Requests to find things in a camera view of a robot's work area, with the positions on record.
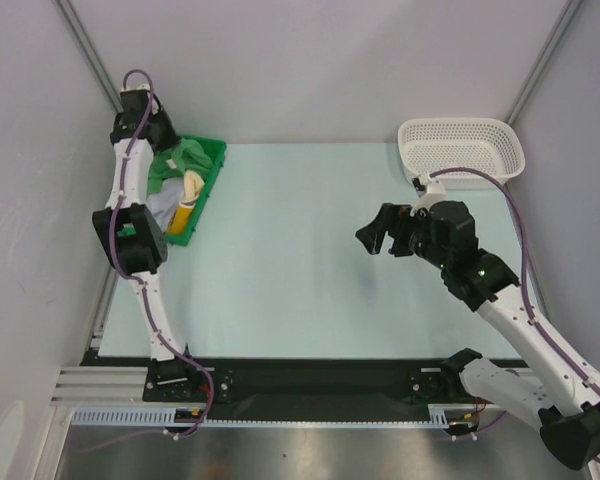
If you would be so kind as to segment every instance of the basket rim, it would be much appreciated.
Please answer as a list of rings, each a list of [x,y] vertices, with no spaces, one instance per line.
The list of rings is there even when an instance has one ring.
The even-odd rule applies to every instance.
[[[518,175],[520,175],[523,172],[523,170],[525,169],[526,158],[524,156],[524,150],[522,149],[522,145],[520,144],[520,139],[518,138],[518,135],[516,135],[516,132],[513,130],[513,128],[511,128],[510,125],[506,124],[502,120],[498,120],[497,118],[489,118],[489,117],[431,117],[431,118],[412,118],[411,120],[407,120],[402,125],[400,125],[400,128],[398,128],[398,150],[400,152],[400,160],[402,162],[402,165],[404,166],[404,168],[409,170],[414,175],[418,175],[417,172],[414,172],[413,170],[411,170],[409,168],[409,166],[405,163],[404,145],[406,145],[408,142],[403,143],[401,141],[402,132],[406,128],[410,127],[411,125],[414,125],[414,124],[440,125],[440,124],[445,124],[445,123],[479,123],[479,122],[494,125],[494,126],[497,126],[498,128],[500,128],[505,133],[505,135],[507,135],[507,137],[513,144],[514,154],[515,154],[516,158],[518,159],[518,168],[516,168],[512,173],[504,173],[502,175],[497,175],[494,178],[508,180],[508,179],[511,179],[511,178],[514,178],[514,177],[517,177]],[[440,178],[441,179],[446,178],[447,180],[451,180],[451,181],[460,180],[460,179],[457,179],[454,177],[447,177],[447,175],[441,175]],[[478,177],[477,175],[469,174],[469,175],[467,175],[466,178],[463,178],[462,181],[478,180],[478,179],[480,179],[480,177]]]

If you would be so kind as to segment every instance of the white plastic basket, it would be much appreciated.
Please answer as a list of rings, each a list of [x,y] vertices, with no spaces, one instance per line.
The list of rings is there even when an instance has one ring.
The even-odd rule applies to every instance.
[[[513,129],[492,118],[417,118],[398,130],[400,157],[407,179],[449,167],[469,167],[504,184],[524,170],[524,153]],[[468,173],[439,177],[446,188],[489,188]]]

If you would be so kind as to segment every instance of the gray cloth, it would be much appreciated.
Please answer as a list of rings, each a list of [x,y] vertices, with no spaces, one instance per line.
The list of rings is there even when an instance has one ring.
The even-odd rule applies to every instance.
[[[147,197],[147,208],[163,232],[169,228],[171,219],[183,196],[184,182],[182,177],[178,177],[166,179],[162,182],[160,192],[152,193]]]

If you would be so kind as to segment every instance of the table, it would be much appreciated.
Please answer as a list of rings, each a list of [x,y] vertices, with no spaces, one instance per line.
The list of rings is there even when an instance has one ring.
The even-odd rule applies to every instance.
[[[230,145],[187,247],[163,285],[195,357],[443,358],[469,347],[519,358],[416,258],[367,254],[355,231],[383,202],[415,203],[394,144]],[[518,272],[520,246],[496,190],[450,190],[483,248]],[[385,242],[384,250],[390,242]],[[148,356],[130,285],[119,281],[100,356]]]

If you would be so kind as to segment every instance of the green cloth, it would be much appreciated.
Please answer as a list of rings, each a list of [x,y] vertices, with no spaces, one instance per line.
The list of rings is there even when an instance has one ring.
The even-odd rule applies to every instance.
[[[183,138],[175,147],[153,157],[153,162],[149,167],[147,193],[158,193],[162,189],[164,180],[183,177],[187,170],[193,170],[203,180],[207,180],[212,166],[213,162],[209,155],[204,153],[202,146],[196,140]]]

